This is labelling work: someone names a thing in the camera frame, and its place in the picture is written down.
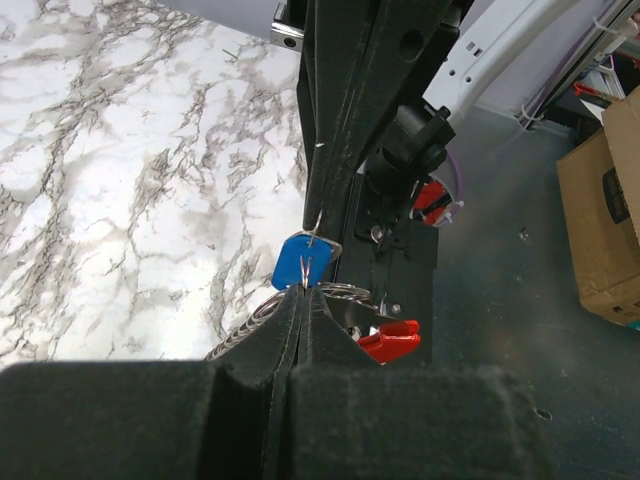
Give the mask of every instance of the white robot part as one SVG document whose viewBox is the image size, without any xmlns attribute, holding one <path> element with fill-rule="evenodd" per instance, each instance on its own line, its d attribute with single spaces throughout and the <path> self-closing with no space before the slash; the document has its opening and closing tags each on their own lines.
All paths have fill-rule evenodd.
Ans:
<svg viewBox="0 0 640 480">
<path fill-rule="evenodd" d="M 551 22 L 579 0 L 495 0 L 458 39 L 425 91 L 457 130 L 485 89 Z"/>
</svg>

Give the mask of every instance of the marble countertop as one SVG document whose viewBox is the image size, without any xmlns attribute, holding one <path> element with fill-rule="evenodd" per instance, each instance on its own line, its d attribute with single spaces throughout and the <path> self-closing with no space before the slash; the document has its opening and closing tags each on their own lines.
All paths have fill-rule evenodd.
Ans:
<svg viewBox="0 0 640 480">
<path fill-rule="evenodd" d="M 0 7 L 0 368 L 203 358 L 300 229 L 298 55 L 146 0 Z"/>
</svg>

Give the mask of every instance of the red handle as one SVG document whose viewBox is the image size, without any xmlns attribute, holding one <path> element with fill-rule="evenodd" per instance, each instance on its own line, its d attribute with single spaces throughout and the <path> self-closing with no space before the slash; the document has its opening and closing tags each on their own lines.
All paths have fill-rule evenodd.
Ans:
<svg viewBox="0 0 640 480">
<path fill-rule="evenodd" d="M 378 363 L 388 363 L 418 348 L 419 331 L 420 324 L 415 320 L 385 323 L 375 335 L 358 340 L 358 345 Z"/>
<path fill-rule="evenodd" d="M 576 90 L 576 95 L 580 95 L 581 93 L 587 93 L 589 95 L 595 95 L 596 97 L 601 97 L 602 94 L 596 90 L 595 88 L 589 87 L 588 85 L 585 85 L 584 83 L 574 83 L 573 87 Z"/>
</svg>

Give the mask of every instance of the metal key ring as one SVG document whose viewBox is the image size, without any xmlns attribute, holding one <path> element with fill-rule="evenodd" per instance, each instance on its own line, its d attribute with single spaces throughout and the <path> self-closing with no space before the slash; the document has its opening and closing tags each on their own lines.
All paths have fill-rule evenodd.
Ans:
<svg viewBox="0 0 640 480">
<path fill-rule="evenodd" d="M 319 287 L 328 297 L 350 300 L 373 309 L 371 305 L 366 303 L 370 299 L 371 294 L 364 288 L 355 287 L 347 283 L 330 282 L 321 283 Z M 234 329 L 222 342 L 209 352 L 205 357 L 205 360 L 218 358 L 223 353 L 231 350 L 246 336 L 250 335 L 254 330 L 260 327 L 260 325 L 262 325 L 276 311 L 280 302 L 282 302 L 282 299 L 284 298 L 285 292 L 286 290 L 277 292 L 262 302 L 246 322 Z"/>
</svg>

